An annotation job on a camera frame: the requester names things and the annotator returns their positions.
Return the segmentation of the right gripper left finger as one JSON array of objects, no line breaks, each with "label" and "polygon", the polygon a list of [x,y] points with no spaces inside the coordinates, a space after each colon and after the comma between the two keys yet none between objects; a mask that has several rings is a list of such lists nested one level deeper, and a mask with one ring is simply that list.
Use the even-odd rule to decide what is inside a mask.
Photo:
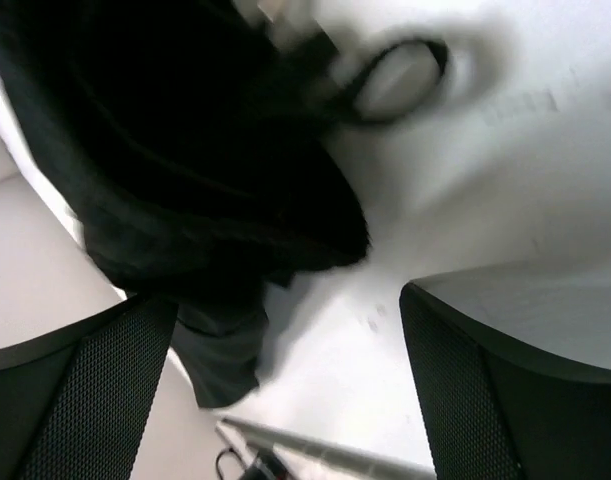
[{"label": "right gripper left finger", "polygon": [[177,318],[134,296],[0,349],[0,479],[127,479]]}]

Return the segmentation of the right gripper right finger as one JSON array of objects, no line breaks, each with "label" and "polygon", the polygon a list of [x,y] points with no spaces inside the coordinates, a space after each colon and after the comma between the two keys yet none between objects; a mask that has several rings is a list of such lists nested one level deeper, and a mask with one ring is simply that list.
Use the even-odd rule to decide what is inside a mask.
[{"label": "right gripper right finger", "polygon": [[408,282],[399,306],[440,479],[611,479],[611,267]]}]

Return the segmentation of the black shorts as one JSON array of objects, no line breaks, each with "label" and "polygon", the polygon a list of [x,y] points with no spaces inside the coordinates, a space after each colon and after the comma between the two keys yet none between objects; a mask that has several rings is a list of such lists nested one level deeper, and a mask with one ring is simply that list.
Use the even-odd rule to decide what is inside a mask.
[{"label": "black shorts", "polygon": [[326,32],[280,49],[272,26],[230,1],[0,1],[0,78],[29,151],[108,280],[177,305],[172,346],[204,409],[258,387],[268,285],[368,254],[324,139],[422,105],[358,107],[395,51],[428,53],[431,90],[450,59],[445,41],[405,35],[333,86]]}]

